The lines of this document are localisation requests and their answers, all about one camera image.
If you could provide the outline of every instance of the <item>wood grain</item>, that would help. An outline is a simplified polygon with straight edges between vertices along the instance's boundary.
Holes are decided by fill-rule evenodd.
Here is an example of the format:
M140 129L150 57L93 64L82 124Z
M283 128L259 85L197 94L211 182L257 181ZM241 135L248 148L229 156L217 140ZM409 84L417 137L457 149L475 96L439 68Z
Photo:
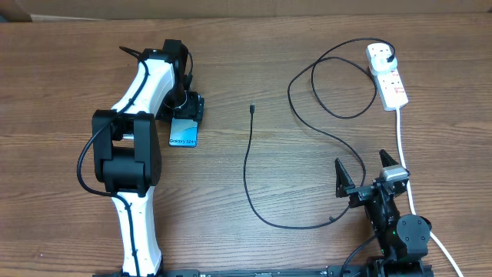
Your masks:
M334 197L334 160L341 158L355 182L361 168L343 145L293 116L286 88L321 53L363 36L397 48L410 98L402 124L417 210L465 275L492 275L491 28L488 14L0 25L0 275L119 269L115 209L80 188L76 159L94 110L110 108L135 76L135 60L118 46L157 48L166 38L193 52L194 88L206 106L196 149L169 148L169 126L158 124L163 175L154 204L166 269L341 264L371 235L363 210L312 231L271 228L248 206L242 163L255 101L247 177L258 211L277 224L313 225L343 210L347 199ZM365 45L336 55L365 67ZM360 111L374 92L366 76L342 62L320 65L315 80L325 104L342 115ZM306 75L293 85L293 101L306 121L357 149L369 180L381 168L380 149L397 157L394 113L379 97L361 117L336 119L316 103ZM103 188L91 154L83 172L90 186ZM405 196L397 204L409 212ZM436 276L453 276L439 248L429 248L425 262ZM374 243L354 262L376 254Z

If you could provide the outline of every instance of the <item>wooden surface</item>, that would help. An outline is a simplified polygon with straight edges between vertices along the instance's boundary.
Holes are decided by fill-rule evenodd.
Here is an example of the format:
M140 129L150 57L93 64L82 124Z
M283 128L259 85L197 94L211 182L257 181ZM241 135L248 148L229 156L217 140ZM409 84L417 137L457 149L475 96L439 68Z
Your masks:
M0 275L90 276L123 259L115 208L85 192L75 164L97 108L110 108L135 77L119 45L158 48L182 39L194 56L194 88L205 98L196 149L167 146L158 124L163 174L155 223L166 269L294 269L341 264L371 235L363 209L312 231L274 229L248 206L242 165L249 104L256 103L248 164L251 196L267 219L313 225L336 216L334 160L361 180L340 143L305 128L288 106L289 81L322 52L372 36L397 48L410 104L402 111L417 210L467 276L492 275L492 17L476 15L327 16L0 25ZM364 67L367 43L337 50ZM360 111L373 87L357 69L333 61L315 74L321 98L342 115ZM394 113L377 97L361 117L340 120L314 100L309 77L293 101L312 125L361 154L368 180L377 152L397 157ZM91 154L83 169L95 181ZM397 199L408 213L406 195ZM367 247L354 262L377 255ZM429 242L436 276L453 276Z

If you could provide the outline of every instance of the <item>white plug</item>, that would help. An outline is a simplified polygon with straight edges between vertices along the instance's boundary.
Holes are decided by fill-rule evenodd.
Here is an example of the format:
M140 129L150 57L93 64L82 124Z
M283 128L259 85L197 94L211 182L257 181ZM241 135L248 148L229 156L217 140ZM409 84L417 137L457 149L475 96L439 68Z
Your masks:
M372 75L390 73L398 66L396 57L394 57L391 62L387 61L387 59L391 57L391 50L390 46L386 43L373 43L368 45L366 56L369 61L369 69L371 70Z
M394 111L406 105L408 97L396 67L397 59L395 57L393 62L386 60L387 57L391 56L390 47L384 43L374 43L367 47L366 55L384 110ZM375 63L380 65L377 70L372 66ZM381 68L392 69L385 72L380 71Z

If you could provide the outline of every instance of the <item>power adapter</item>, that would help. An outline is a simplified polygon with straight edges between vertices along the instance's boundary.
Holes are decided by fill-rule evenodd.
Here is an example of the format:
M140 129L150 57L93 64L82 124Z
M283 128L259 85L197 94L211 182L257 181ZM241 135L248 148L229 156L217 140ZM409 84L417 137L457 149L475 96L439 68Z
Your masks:
M408 97L398 73L397 59L395 57L393 61L387 61L391 56L390 47L384 43L370 44L366 49L366 56L384 110L394 111L406 105Z

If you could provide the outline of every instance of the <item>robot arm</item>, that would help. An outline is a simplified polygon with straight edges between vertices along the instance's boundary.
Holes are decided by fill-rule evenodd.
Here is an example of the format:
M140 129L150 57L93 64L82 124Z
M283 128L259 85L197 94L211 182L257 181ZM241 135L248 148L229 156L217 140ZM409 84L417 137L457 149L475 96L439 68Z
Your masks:
M189 91L187 57L181 41L166 40L162 50L145 49L138 56L138 73L125 96L111 110L98 110L92 117L93 134L100 132L93 142L95 174L113 196L125 249L118 276L157 276L161 272L152 205L161 176L155 119L201 121L204 99ZM122 111L136 93L133 104ZM122 139L133 140L134 148L113 146L112 141Z

